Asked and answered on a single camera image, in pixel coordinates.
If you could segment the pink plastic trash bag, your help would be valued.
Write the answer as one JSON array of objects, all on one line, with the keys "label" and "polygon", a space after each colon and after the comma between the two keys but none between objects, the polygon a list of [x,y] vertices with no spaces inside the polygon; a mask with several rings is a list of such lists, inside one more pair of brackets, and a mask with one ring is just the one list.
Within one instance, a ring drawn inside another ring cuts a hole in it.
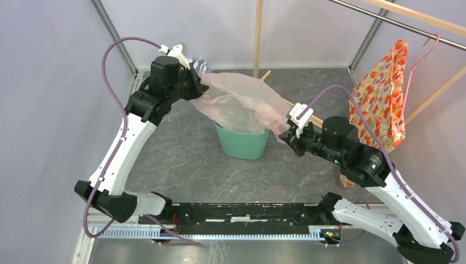
[{"label": "pink plastic trash bag", "polygon": [[279,135],[290,127],[286,115],[291,106],[263,80],[240,73],[198,73],[208,90],[191,100],[196,110],[221,127],[259,134],[267,129]]}]

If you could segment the green trash bin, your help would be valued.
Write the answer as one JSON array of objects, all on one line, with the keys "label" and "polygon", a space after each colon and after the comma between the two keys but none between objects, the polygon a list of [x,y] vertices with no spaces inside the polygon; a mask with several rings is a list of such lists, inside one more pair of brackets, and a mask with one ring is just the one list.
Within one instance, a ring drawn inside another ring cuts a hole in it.
[{"label": "green trash bin", "polygon": [[270,130],[261,133],[241,133],[228,130],[214,122],[223,153],[243,160],[257,160],[263,156]]}]

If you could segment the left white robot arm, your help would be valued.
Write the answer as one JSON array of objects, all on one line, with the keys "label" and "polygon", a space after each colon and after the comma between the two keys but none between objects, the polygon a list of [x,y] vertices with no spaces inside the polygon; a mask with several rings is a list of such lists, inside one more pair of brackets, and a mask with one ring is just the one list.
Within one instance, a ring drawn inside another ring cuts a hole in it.
[{"label": "left white robot arm", "polygon": [[178,100],[201,97],[208,87],[200,83],[192,63],[184,55],[157,57],[125,107],[125,119],[108,153],[89,180],[79,180],[74,191],[90,206],[111,219],[124,223],[134,215],[149,214],[159,224],[168,223],[173,210],[167,198],[125,190],[136,157],[163,117]]}]

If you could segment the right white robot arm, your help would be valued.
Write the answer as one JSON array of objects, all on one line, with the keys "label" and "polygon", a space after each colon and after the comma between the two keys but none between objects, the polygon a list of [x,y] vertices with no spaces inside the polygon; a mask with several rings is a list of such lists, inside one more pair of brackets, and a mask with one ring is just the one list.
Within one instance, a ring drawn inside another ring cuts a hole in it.
[{"label": "right white robot arm", "polygon": [[321,132],[303,119],[289,117],[287,123],[289,129],[280,139],[296,155],[311,153],[338,165],[393,212],[393,216],[379,214],[330,192],[318,204],[322,223],[338,221],[372,233],[412,263],[458,263],[457,242],[465,227],[443,219],[422,202],[381,150],[358,140],[357,128],[347,118],[325,119]]}]

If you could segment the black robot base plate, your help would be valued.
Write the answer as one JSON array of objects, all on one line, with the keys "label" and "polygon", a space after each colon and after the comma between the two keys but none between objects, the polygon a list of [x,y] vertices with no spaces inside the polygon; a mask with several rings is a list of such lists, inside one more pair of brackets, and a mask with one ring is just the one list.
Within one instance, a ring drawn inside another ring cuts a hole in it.
[{"label": "black robot base plate", "polygon": [[297,235],[308,227],[339,227],[330,202],[338,195],[327,194],[318,203],[173,202],[157,216],[139,216],[139,224],[175,225],[180,235]]}]

